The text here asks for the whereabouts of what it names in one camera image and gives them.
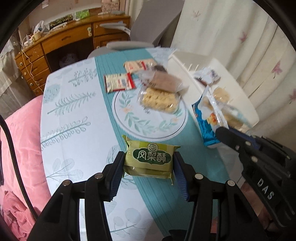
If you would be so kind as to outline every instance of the green snack package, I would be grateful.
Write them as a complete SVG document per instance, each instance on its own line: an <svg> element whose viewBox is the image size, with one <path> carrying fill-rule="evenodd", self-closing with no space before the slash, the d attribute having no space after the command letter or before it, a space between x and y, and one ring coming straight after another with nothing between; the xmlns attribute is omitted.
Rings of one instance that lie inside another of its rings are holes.
<svg viewBox="0 0 296 241"><path fill-rule="evenodd" d="M123 169L131 176L172 178L173 154L180 146L134 141L122 136L128 146Z"/></svg>

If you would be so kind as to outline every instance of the table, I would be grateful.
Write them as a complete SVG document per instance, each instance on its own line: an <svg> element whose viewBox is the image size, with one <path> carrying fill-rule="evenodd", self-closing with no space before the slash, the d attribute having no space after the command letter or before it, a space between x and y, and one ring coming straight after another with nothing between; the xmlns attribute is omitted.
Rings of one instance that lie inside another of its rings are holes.
<svg viewBox="0 0 296 241"><path fill-rule="evenodd" d="M142 108L137 89L106 94L104 74L125 72L126 60L150 58L166 66L172 49L115 52L60 69L47 78L41 111L41 150L51 194L64 179L87 180L113 162L132 139L180 145L187 163L209 179L229 179L217 150L203 146L183 102L173 114ZM105 203L113 240L161 240L169 229L187 229L192 205L169 180L125 176L117 196ZM85 238L84 202L80 228Z"/></svg>

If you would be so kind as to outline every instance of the pink blanket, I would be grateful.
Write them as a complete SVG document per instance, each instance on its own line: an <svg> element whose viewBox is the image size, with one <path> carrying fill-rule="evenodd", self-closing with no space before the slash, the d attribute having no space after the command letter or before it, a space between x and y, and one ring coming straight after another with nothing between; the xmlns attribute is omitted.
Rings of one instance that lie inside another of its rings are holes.
<svg viewBox="0 0 296 241"><path fill-rule="evenodd" d="M6 119L12 135L21 177L33 207L40 213L51 195L46 182L40 146L42 97L31 100ZM0 130L4 186L0 187L0 205L4 219L19 240L26 240L34 221L19 188L8 143Z"/></svg>

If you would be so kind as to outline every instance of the black cable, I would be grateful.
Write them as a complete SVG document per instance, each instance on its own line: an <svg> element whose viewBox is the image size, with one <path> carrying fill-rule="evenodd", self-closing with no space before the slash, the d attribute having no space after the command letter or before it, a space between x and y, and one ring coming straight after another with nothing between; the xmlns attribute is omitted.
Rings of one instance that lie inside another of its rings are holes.
<svg viewBox="0 0 296 241"><path fill-rule="evenodd" d="M4 131L5 136L6 136L6 139L7 139L7 142L8 142L8 146L9 146L9 150L10 150L10 155L11 155L11 160L12 160L13 168L15 170L15 175L17 177L17 182L18 182L18 184L20 186L20 190L22 192L22 195L24 196L24 199L26 201L26 204L27 204L29 210L32 213L32 216L33 216L34 220L36 221L38 215L37 215L35 209L33 208L33 205L32 205L32 203L31 203L31 201L29 199L29 196L28 196L28 194L26 192L24 183L23 183L22 178L21 178L21 175L20 175L20 170L19 170L19 167L18 167L18 164L17 164L17 157L15 155L15 148L13 146L12 137L11 137L9 128L8 128L5 120L3 119L3 117L1 115L0 115L0 126L2 127L2 129Z"/></svg>

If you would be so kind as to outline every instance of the white container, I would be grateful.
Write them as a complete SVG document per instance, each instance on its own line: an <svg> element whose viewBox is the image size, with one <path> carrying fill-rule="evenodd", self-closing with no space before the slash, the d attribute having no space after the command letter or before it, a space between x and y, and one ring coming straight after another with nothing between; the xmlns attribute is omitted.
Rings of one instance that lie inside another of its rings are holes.
<svg viewBox="0 0 296 241"><path fill-rule="evenodd" d="M221 79L211 86L212 90L216 87L225 89L230 96L229 104L239 109L252 127L255 126L259 121L259 117L254 106L233 76L216 58L175 51L168 59L167 70L169 74L179 77L184 85L188 86L181 92L181 96L194 119L196 118L191 105L200 99L205 86L195 80L192 73L203 67L210 67L221 76Z"/></svg>

